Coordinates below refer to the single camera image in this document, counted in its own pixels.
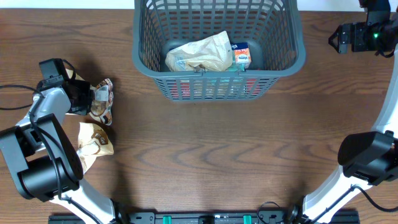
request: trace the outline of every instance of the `brown table surface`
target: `brown table surface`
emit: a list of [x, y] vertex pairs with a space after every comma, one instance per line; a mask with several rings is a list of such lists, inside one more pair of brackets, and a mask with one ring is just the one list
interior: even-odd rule
[[[327, 44], [339, 24], [364, 13], [301, 12], [307, 61], [261, 99], [172, 103], [131, 60], [132, 10], [0, 10], [0, 83], [36, 86], [38, 63], [65, 58], [96, 85], [115, 85], [113, 124], [105, 127], [114, 155], [97, 159], [85, 175], [101, 193], [136, 208], [164, 211], [255, 210], [264, 201], [287, 207], [314, 191], [337, 166], [342, 140], [369, 131], [381, 109], [393, 59], [373, 53], [338, 55]], [[31, 92], [0, 91], [0, 106], [31, 102]], [[27, 109], [1, 111], [0, 129]], [[77, 147], [79, 121], [63, 128]], [[0, 158], [0, 223], [46, 223], [63, 207], [25, 200]], [[398, 182], [369, 194], [397, 205]], [[362, 223], [396, 223], [359, 195], [345, 208]]]

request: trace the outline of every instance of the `barcode label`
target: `barcode label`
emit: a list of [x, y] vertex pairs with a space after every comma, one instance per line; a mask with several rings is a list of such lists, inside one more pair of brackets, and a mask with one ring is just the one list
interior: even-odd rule
[[109, 98], [109, 86], [105, 85], [95, 91], [95, 100], [96, 101], [107, 101]]

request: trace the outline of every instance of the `plastic bin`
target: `plastic bin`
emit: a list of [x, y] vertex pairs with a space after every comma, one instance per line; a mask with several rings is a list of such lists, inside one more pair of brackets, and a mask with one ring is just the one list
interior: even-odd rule
[[[135, 0], [132, 60], [174, 101], [252, 100], [305, 61], [296, 0]], [[171, 72], [167, 52], [226, 30], [249, 44], [245, 72]]]

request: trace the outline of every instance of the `gray plastic basket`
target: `gray plastic basket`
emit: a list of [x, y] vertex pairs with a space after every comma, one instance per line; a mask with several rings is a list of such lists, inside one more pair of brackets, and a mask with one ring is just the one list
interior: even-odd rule
[[[251, 100], [305, 61], [296, 0], [135, 0], [132, 60], [171, 100]], [[226, 30], [247, 42], [245, 72], [171, 72], [170, 49]]]

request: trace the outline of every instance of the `white background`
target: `white background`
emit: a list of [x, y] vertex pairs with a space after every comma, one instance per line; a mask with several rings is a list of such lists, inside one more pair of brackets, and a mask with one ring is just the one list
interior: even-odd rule
[[[297, 0], [301, 11], [363, 11], [358, 0]], [[398, 0], [390, 0], [395, 11]], [[0, 8], [134, 9], [134, 0], [0, 0]]]

